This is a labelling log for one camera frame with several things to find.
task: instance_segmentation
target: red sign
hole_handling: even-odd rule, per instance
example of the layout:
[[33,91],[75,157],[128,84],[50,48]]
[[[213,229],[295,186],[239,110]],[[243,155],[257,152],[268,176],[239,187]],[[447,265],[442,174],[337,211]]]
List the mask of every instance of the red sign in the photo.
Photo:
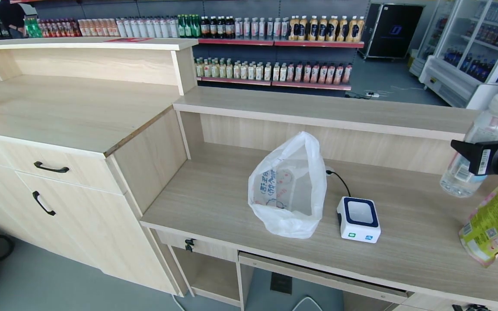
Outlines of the red sign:
[[141,41],[151,40],[150,38],[116,38],[107,40],[104,42],[127,42],[127,43],[138,43]]

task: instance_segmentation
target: black drawer handle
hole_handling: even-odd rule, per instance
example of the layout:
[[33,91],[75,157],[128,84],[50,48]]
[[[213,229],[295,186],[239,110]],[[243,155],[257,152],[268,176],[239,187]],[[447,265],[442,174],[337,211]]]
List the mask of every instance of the black drawer handle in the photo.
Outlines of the black drawer handle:
[[34,162],[34,166],[39,168],[39,169],[45,169],[46,171],[54,171],[55,173],[66,173],[67,171],[70,171],[70,168],[68,167],[63,167],[61,169],[52,169],[52,168],[47,168],[42,166],[43,163],[40,161]]
[[57,214],[57,213],[55,213],[55,211],[48,211],[48,210],[46,210],[46,209],[45,209],[45,207],[43,207],[43,205],[41,204],[41,202],[38,200],[38,197],[40,196],[40,193],[39,193],[39,192],[34,191],[34,192],[32,193],[32,195],[34,196],[34,199],[36,200],[36,202],[38,202],[38,204],[41,206],[41,208],[42,208],[42,209],[43,209],[43,210],[44,210],[47,214],[49,214],[50,216],[55,216],[55,214]]

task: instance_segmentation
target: power cord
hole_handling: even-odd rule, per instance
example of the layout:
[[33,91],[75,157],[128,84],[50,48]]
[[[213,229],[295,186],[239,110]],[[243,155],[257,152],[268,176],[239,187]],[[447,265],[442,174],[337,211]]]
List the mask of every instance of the power cord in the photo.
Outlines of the power cord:
[[347,194],[348,194],[348,196],[352,197],[352,195],[351,195],[351,191],[349,191],[349,187],[347,187],[347,184],[345,183],[345,181],[343,180],[343,178],[342,178],[340,175],[338,175],[338,173],[336,173],[336,172],[334,172],[334,171],[330,171],[329,169],[326,169],[326,174],[327,174],[328,176],[330,176],[330,175],[334,174],[334,175],[336,175],[337,177],[339,177],[339,179],[342,181],[342,183],[345,185],[345,188],[347,189]]
[[305,298],[301,299],[301,300],[299,301],[299,303],[298,303],[298,304],[297,304],[297,305],[296,305],[293,309],[291,309],[291,311],[295,311],[295,309],[297,309],[297,307],[298,307],[300,304],[302,304],[302,303],[303,303],[303,301],[305,301],[305,300],[307,300],[307,299],[308,299],[308,300],[310,300],[310,301],[312,301],[312,302],[314,303],[314,305],[316,305],[316,307],[318,307],[318,309],[319,309],[320,311],[324,311],[324,310],[322,310],[322,308],[320,307],[320,305],[318,305],[318,303],[317,303],[316,301],[314,301],[314,299],[312,299],[312,298],[311,298],[311,297],[309,297],[309,296],[306,296]]

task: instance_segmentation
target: red shelf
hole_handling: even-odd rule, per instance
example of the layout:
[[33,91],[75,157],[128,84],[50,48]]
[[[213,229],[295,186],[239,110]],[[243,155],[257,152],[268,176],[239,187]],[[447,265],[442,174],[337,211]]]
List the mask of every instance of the red shelf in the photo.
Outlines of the red shelf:
[[302,87],[305,89],[340,90],[340,91],[351,90],[351,86],[349,84],[334,85],[334,84],[320,84],[320,83],[273,81],[272,86],[289,86],[289,87]]
[[223,82],[223,83],[237,83],[237,84],[253,84],[253,85],[270,85],[270,81],[263,81],[260,79],[227,79],[217,77],[201,77],[202,81]]
[[199,38],[200,44],[274,45],[274,41]]
[[323,48],[350,48],[364,47],[364,42],[326,42],[326,41],[274,41],[280,47],[323,47]]

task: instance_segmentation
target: beverage refrigerator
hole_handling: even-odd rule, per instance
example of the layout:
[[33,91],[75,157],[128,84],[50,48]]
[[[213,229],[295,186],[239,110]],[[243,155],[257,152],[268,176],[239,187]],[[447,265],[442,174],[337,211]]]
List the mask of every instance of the beverage refrigerator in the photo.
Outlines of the beverage refrigerator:
[[498,0],[457,0],[419,80],[449,105],[484,110],[498,93]]
[[424,39],[418,48],[418,55],[411,65],[410,72],[419,77],[424,69],[425,61],[429,55],[435,53],[435,49],[439,45],[441,34],[447,25],[447,20],[457,0],[437,0],[434,13],[431,15],[428,29],[425,32]]

